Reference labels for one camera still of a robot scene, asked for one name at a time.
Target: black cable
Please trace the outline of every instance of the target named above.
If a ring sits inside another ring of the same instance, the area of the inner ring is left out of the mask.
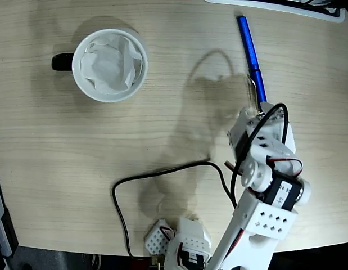
[[[184,170],[184,169],[188,169],[188,168],[192,168],[192,167],[197,167],[197,166],[203,166],[203,165],[207,165],[207,166],[211,166],[211,167],[214,167],[218,173],[219,173],[219,176],[220,176],[220,180],[221,180],[221,183],[223,185],[223,188],[225,190],[225,193],[228,195],[229,198],[231,198],[230,196],[230,192],[229,192],[229,189],[227,188],[226,184],[225,184],[225,179],[224,179],[224,175],[223,175],[223,172],[221,171],[221,169],[215,164],[215,163],[212,163],[212,162],[209,162],[207,160],[204,160],[204,161],[196,161],[196,162],[192,162],[192,163],[188,163],[188,164],[185,164],[185,165],[181,165],[181,166],[178,166],[178,167],[175,167],[175,168],[171,168],[171,169],[165,169],[165,170],[162,170],[162,171],[156,171],[156,172],[152,172],[152,173],[146,173],[146,174],[141,174],[141,175],[136,175],[136,176],[131,176],[131,177],[128,177],[128,178],[124,178],[118,182],[116,182],[114,184],[114,186],[112,187],[112,199],[114,201],[114,204],[115,204],[115,208],[116,208],[116,211],[119,215],[119,218],[120,218],[120,222],[121,222],[121,225],[123,227],[123,230],[124,230],[124,236],[125,236],[125,243],[126,243],[126,250],[129,254],[129,256],[132,258],[132,259],[135,259],[135,260],[142,260],[141,257],[136,257],[134,256],[132,253],[131,253],[131,249],[130,249],[130,239],[129,239],[129,232],[128,232],[128,228],[126,226],[126,223],[125,223],[125,219],[123,217],[123,214],[120,210],[120,206],[117,202],[117,198],[116,198],[116,188],[120,185],[120,184],[123,184],[123,183],[126,183],[126,182],[129,182],[129,181],[133,181],[133,180],[139,180],[139,179],[144,179],[144,178],[151,178],[151,177],[157,177],[157,176],[163,176],[163,175],[166,175],[166,174],[169,174],[169,173],[174,173],[174,172],[177,172],[179,170]]]
[[[235,183],[236,183],[236,177],[239,173],[239,169],[241,166],[241,163],[245,160],[247,153],[250,150],[251,144],[253,142],[253,140],[255,139],[256,135],[258,134],[258,132],[260,131],[260,129],[265,125],[265,123],[270,119],[270,117],[279,109],[282,108],[283,110],[283,115],[284,115],[284,127],[283,127],[283,131],[282,131],[282,139],[281,142],[283,144],[285,144],[286,142],[286,135],[287,135],[287,128],[288,128],[288,110],[285,104],[283,103],[277,103],[275,106],[273,106],[268,113],[262,118],[262,120],[257,124],[256,128],[254,129],[254,131],[252,131],[252,133],[250,134],[248,140],[246,141],[244,147],[242,148],[242,151],[239,155],[239,157],[237,158],[236,164],[235,164],[235,168],[231,177],[231,183],[230,183],[230,193],[231,193],[231,202],[234,206],[234,208],[236,208],[237,206],[237,202],[236,202],[236,198],[235,198]]]

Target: pen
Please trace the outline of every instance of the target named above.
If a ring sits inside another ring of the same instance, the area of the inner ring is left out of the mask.
[[[264,82],[263,82],[263,76],[259,68],[259,62],[256,57],[255,47],[251,38],[250,28],[248,27],[246,17],[244,16],[237,17],[237,22],[239,24],[241,38],[242,38],[243,46],[245,48],[250,77],[256,84],[256,96],[257,96],[258,108],[261,111],[260,104],[263,101],[267,101],[265,88],[264,88]]]

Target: pen clip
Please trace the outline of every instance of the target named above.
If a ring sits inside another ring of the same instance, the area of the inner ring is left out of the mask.
[[[254,90],[254,96],[255,96],[255,107],[258,113],[260,113],[260,106],[259,106],[259,101],[257,99],[257,86],[255,81],[250,77],[250,75],[247,75],[248,81],[249,81],[249,87],[251,88],[250,90]]]

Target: mug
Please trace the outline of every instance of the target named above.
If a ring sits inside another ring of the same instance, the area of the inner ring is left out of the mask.
[[[83,77],[81,72],[81,59],[84,56],[85,50],[94,39],[105,34],[123,35],[134,43],[142,55],[142,70],[139,78],[128,90],[118,94],[105,94],[99,92],[95,89],[92,82]],[[84,38],[74,53],[61,53],[55,55],[51,60],[51,67],[55,71],[72,71],[77,86],[88,97],[101,102],[119,102],[134,95],[144,84],[148,72],[148,56],[143,39],[135,31],[127,28],[102,29]]]

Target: wooden desk surface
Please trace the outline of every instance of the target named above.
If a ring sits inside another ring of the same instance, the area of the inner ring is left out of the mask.
[[[252,103],[239,11],[268,99],[289,108],[313,186],[278,250],[348,241],[348,18],[334,24],[204,0],[0,0],[0,179],[21,245],[126,254],[110,196],[115,181],[208,155],[229,181],[226,131]],[[50,62],[116,26],[146,40],[150,70],[134,97],[104,104]],[[216,246],[232,215],[211,168],[128,183],[118,193],[136,255],[159,218],[199,217]]]

